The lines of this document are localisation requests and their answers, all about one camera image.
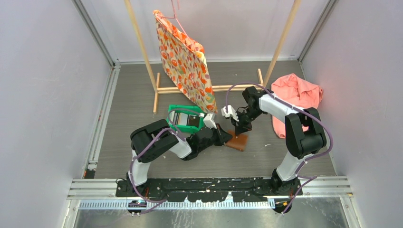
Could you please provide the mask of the green plastic card bin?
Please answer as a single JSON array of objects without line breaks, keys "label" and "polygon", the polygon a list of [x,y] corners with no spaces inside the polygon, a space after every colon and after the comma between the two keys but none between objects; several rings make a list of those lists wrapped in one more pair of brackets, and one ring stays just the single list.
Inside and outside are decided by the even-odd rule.
[{"label": "green plastic card bin", "polygon": [[171,104],[166,121],[172,129],[194,134],[205,126],[204,116],[205,112],[197,106]]}]

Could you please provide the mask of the brown leather card holder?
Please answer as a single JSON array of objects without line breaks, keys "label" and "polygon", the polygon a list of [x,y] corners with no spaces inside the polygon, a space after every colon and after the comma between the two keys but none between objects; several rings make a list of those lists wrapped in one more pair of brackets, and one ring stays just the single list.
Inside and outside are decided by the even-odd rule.
[{"label": "brown leather card holder", "polygon": [[232,138],[226,142],[225,145],[229,148],[243,152],[248,143],[248,135],[243,133],[235,135],[235,132],[232,130],[229,130],[228,133],[232,136]]}]

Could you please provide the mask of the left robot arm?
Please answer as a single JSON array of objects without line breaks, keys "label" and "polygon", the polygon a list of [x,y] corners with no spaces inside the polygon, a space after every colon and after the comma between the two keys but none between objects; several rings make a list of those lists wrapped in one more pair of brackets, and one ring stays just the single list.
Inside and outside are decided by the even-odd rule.
[{"label": "left robot arm", "polygon": [[233,136],[216,123],[203,127],[187,138],[180,138],[166,120],[161,119],[133,131],[130,135],[132,161],[128,171],[127,190],[135,197],[145,193],[147,174],[152,161],[165,152],[172,152],[184,161],[196,158],[211,146],[223,146]]}]

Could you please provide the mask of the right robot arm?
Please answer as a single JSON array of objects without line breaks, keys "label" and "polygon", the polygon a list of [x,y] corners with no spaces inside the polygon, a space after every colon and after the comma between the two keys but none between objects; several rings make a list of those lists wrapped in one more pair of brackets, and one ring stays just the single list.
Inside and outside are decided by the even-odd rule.
[{"label": "right robot arm", "polygon": [[312,158],[327,143],[317,109],[294,106],[278,97],[273,91],[259,91],[247,87],[242,96],[247,106],[241,111],[230,105],[222,109],[222,115],[231,119],[235,134],[251,131],[252,121],[261,114],[270,114],[285,125],[287,153],[282,163],[273,171],[270,186],[274,193],[285,194],[294,185],[303,163]]}]

